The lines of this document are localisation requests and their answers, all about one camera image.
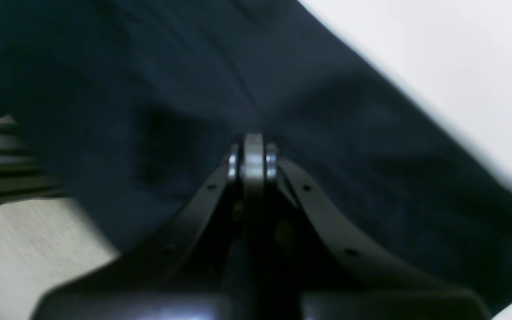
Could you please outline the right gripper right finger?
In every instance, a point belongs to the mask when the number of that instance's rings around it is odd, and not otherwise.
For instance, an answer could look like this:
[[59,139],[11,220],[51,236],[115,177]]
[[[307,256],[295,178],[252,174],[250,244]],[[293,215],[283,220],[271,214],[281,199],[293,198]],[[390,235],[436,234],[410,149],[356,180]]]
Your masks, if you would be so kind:
[[489,320],[471,290],[450,285],[386,251],[349,221],[300,166],[265,146],[266,180],[284,180],[327,253],[366,287],[361,293],[305,293],[305,320]]

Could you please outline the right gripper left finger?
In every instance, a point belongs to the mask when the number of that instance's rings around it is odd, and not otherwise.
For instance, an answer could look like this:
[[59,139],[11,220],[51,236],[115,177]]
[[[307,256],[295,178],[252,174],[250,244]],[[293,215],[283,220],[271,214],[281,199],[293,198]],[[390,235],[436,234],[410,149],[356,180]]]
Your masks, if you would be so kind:
[[170,221],[114,263],[48,293],[35,320],[228,320],[227,298],[175,289],[175,276],[199,244],[230,182],[239,172],[239,150],[201,184]]

